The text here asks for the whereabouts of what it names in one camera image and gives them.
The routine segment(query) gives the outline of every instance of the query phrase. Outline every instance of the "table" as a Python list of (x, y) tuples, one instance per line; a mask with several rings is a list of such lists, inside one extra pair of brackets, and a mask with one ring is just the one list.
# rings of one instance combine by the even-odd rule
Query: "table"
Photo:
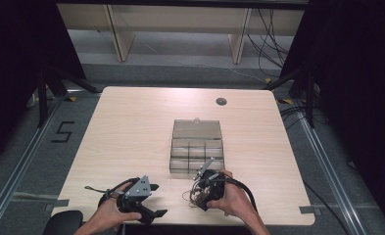
[[(226, 99), (226, 105), (217, 104)], [(310, 205), (281, 116), (270, 91), (195, 88), (107, 87), (81, 141), (59, 196), (87, 220), (101, 194), (84, 189), (113, 188), (147, 174), (160, 185), (143, 205), (167, 209), (154, 224), (243, 224), (222, 211), (190, 208), (182, 194), (191, 178), (169, 173), (175, 119), (219, 120), (225, 167), (253, 192), (265, 224), (311, 225)]]

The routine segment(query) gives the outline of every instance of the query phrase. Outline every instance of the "person's arm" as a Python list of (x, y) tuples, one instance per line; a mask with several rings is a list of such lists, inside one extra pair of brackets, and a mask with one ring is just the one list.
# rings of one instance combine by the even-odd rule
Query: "person's arm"
[[(222, 170), (222, 173), (232, 178), (232, 173)], [(223, 197), (217, 201), (207, 203), (210, 209), (220, 209), (225, 216), (234, 215), (241, 218), (253, 235), (268, 235), (269, 232), (263, 223), (262, 218), (253, 208), (245, 191), (238, 186), (225, 182)]]
[[(123, 190), (130, 183), (126, 183), (119, 188)], [(138, 212), (123, 213), (120, 212), (116, 199), (110, 198), (104, 201), (97, 211), (84, 223), (74, 235), (91, 235), (96, 234), (110, 228), (119, 227), (123, 222), (137, 220), (141, 218)]]

